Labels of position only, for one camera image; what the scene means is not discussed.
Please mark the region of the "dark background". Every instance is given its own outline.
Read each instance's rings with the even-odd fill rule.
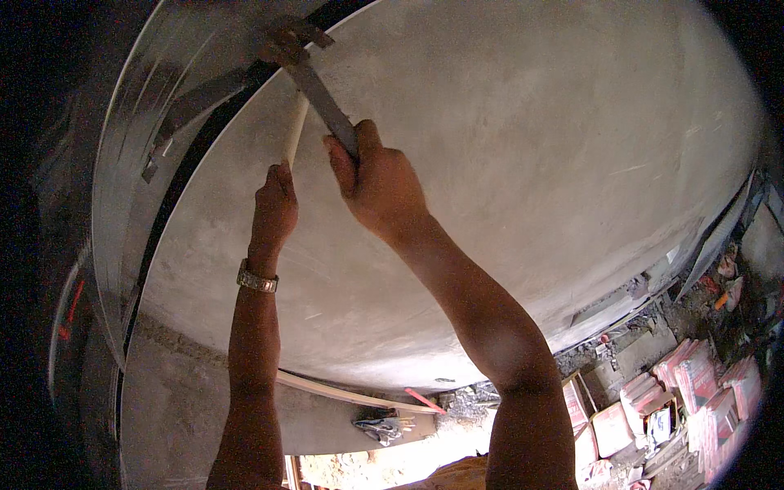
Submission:
[[[37,303],[38,218],[27,185],[33,149],[58,96],[86,73],[104,2],[2,2],[0,5],[0,485],[89,487],[79,448],[69,444],[51,409],[44,371],[33,354],[31,318]],[[724,29],[779,138],[784,135],[784,5],[704,2]],[[784,188],[781,181],[776,184]],[[744,453],[716,488],[781,488],[784,476],[782,355],[763,412]]]

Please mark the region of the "metal watch band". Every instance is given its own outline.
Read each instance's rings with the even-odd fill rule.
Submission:
[[[248,270],[248,259],[242,259],[240,271],[237,273],[237,284],[261,292],[275,292],[278,290],[278,279],[260,278]]]

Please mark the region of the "curved concrete surface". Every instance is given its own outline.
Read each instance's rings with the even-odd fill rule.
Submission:
[[[756,154],[752,86],[696,5],[386,0],[332,36],[314,65],[339,105],[406,152],[433,214],[553,350],[576,311],[677,245],[688,256]],[[293,96],[278,74],[215,142],[147,279],[142,313],[218,351]],[[380,389],[483,379],[427,291],[340,201],[325,131],[311,111],[299,226],[280,261],[282,368]]]

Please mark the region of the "person's left hand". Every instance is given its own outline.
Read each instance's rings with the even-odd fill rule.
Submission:
[[[285,160],[272,165],[264,187],[256,191],[256,212],[248,247],[248,269],[266,277],[274,275],[278,254],[294,231],[298,205],[291,168]]]

